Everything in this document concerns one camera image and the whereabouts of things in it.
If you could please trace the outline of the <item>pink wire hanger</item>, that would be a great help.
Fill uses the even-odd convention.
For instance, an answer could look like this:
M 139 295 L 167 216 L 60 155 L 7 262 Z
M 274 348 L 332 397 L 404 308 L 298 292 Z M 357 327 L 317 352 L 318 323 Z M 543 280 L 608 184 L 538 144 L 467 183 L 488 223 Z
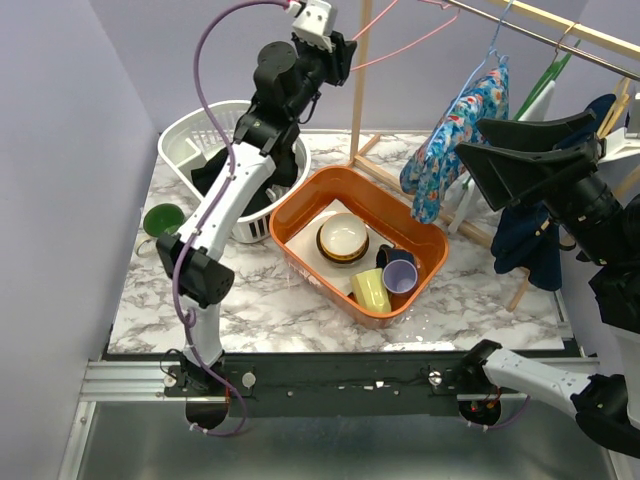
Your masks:
M 446 4 L 443 1 L 434 1 L 434 0 L 419 0 L 420 3 L 423 4 L 428 4 L 428 5 L 434 5 L 437 6 L 438 8 L 440 8 L 442 11 L 446 11 L 448 9 L 451 9 L 452 6 L 450 4 Z M 365 33 L 368 33 L 371 28 L 378 23 L 385 15 L 387 15 L 397 4 L 399 3 L 398 0 L 393 0 L 389 3 L 389 5 L 387 7 L 385 7 L 377 16 L 375 16 L 372 20 L 370 20 L 368 23 L 365 24 L 364 27 L 362 27 L 352 38 L 353 41 L 359 40 L 361 37 L 364 36 Z M 431 31 L 429 31 L 428 33 L 424 34 L 423 36 L 417 38 L 416 40 L 390 52 L 387 53 L 385 55 L 379 56 L 377 58 L 374 58 L 373 60 L 360 60 L 358 62 L 358 64 L 356 66 L 352 66 L 350 71 L 351 72 L 356 72 L 359 70 L 363 70 L 366 69 L 372 65 L 376 65 L 378 63 L 381 63 L 385 60 L 388 60 L 390 58 L 393 58 L 395 56 L 398 56 L 414 47 L 416 47 L 417 45 L 419 45 L 420 43 L 428 40 L 429 38 L 433 37 L 434 35 L 438 34 L 439 32 L 443 31 L 444 29 L 446 29 L 447 27 L 449 27 L 450 25 L 452 25 L 460 16 L 460 12 L 461 9 L 457 8 L 455 14 L 453 15 L 453 17 L 447 21 L 445 21 L 444 23 L 442 23 L 441 25 L 437 26 L 436 28 L 432 29 Z

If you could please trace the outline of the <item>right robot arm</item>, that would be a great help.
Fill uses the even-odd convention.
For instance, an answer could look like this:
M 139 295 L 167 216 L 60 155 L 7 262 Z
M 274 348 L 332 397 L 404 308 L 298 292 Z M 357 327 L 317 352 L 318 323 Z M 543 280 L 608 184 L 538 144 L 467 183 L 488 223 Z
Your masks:
M 576 374 L 483 340 L 460 362 L 455 379 L 474 392 L 512 389 L 572 417 L 591 440 L 639 455 L 639 201 L 622 206 L 596 171 L 607 142 L 590 134 L 561 143 L 588 125 L 592 111 L 549 122 L 483 118 L 485 144 L 462 142 L 456 152 L 493 210 L 543 203 L 599 266 L 589 285 L 600 317 L 614 334 L 624 371 Z

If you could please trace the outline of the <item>blue floral garment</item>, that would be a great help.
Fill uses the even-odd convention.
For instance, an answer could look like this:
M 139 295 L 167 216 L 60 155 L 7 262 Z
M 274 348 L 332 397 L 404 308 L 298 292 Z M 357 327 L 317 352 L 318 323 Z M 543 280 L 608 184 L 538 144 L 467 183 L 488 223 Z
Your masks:
M 447 189 L 466 171 L 455 152 L 462 142 L 486 142 L 477 127 L 481 119 L 509 115 L 509 66 L 506 62 L 472 81 L 450 105 L 431 136 L 410 157 L 399 175 L 403 192 L 413 197 L 411 217 L 434 222 Z

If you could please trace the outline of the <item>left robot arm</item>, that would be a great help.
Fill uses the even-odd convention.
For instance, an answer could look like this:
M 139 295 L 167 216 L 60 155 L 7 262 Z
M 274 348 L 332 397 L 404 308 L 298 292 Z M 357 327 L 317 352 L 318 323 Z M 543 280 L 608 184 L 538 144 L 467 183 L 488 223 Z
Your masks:
M 294 181 L 293 146 L 300 117 L 312 112 L 322 85 L 343 85 L 357 49 L 339 32 L 323 50 L 294 35 L 261 49 L 254 71 L 255 93 L 249 108 L 224 135 L 226 155 L 204 200 L 174 234 L 162 234 L 156 246 L 185 328 L 185 356 L 194 363 L 187 382 L 201 395 L 214 393 L 222 380 L 215 365 L 223 354 L 220 304 L 234 281 L 220 259 L 233 227 L 269 180 Z

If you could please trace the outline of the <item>white garment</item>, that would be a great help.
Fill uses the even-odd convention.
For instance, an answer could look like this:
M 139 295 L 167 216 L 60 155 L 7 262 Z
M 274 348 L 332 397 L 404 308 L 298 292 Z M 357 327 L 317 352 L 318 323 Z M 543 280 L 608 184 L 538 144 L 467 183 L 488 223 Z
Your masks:
M 540 122 L 545 119 L 552 96 L 555 92 L 556 81 L 551 80 L 542 90 L 534 95 L 532 100 L 526 101 L 513 115 L 514 121 Z M 447 230 L 450 234 L 462 231 L 463 222 L 474 213 L 480 201 L 481 193 L 469 173 L 463 175 L 463 182 L 450 203 L 455 207 L 453 219 Z

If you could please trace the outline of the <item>blue wire hanger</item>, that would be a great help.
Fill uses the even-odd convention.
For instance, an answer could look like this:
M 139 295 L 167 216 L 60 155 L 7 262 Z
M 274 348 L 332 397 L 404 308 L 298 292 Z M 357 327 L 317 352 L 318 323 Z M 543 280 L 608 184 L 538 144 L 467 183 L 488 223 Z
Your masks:
M 467 89 L 467 87 L 469 86 L 471 81 L 474 79 L 474 77 L 477 75 L 477 73 L 484 67 L 484 65 L 487 63 L 487 61 L 489 60 L 489 58 L 491 56 L 495 56 L 499 61 L 502 61 L 503 59 L 507 59 L 508 58 L 507 55 L 501 56 L 498 53 L 497 49 L 495 48 L 495 44 L 496 44 L 496 40 L 497 40 L 497 37 L 499 35 L 500 29 L 501 29 L 502 25 L 504 24 L 505 17 L 507 15 L 509 9 L 511 8 L 512 4 L 513 4 L 513 0 L 509 0 L 507 2 L 506 7 L 504 8 L 504 10 L 502 11 L 502 13 L 501 13 L 501 15 L 499 17 L 499 20 L 498 20 L 498 23 L 497 23 L 497 27 L 496 27 L 496 29 L 494 31 L 494 34 L 493 34 L 492 38 L 491 38 L 491 41 L 489 43 L 488 50 L 487 50 L 487 53 L 486 53 L 484 59 L 477 65 L 477 67 L 473 70 L 473 72 L 467 78 L 467 80 L 465 81 L 464 85 L 460 89 L 458 95 L 455 97 L 455 99 L 449 105 L 449 108 L 446 111 L 446 115 L 449 115 L 452 112 L 453 107 L 461 99 L 462 94 L 465 92 L 465 90 Z

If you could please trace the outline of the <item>green hanger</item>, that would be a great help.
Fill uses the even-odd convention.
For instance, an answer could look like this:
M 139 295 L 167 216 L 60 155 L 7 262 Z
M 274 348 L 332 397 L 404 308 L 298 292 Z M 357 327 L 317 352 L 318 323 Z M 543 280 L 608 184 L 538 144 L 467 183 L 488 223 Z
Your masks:
M 547 89 L 547 87 L 556 81 L 556 79 L 560 76 L 561 72 L 564 70 L 566 65 L 571 59 L 571 53 L 565 53 L 562 58 L 559 57 L 559 53 L 555 52 L 555 56 L 553 61 L 538 79 L 528 96 L 526 97 L 524 103 L 520 107 L 520 109 L 514 114 L 514 120 L 520 120 L 525 113 L 529 110 L 531 105 L 543 94 L 543 92 Z

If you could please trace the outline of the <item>black skirt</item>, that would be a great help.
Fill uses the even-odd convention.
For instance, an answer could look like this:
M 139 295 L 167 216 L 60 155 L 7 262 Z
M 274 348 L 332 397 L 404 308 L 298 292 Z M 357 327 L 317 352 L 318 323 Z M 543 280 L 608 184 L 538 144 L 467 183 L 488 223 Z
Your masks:
M 269 208 L 293 188 L 294 184 L 302 178 L 306 162 L 304 154 L 305 151 L 299 148 L 299 144 L 294 143 L 289 153 L 274 162 L 276 165 L 274 172 L 257 188 L 242 217 Z M 209 192 L 222 171 L 229 168 L 227 163 L 228 151 L 223 147 L 202 167 L 191 170 L 192 184 L 202 196 Z

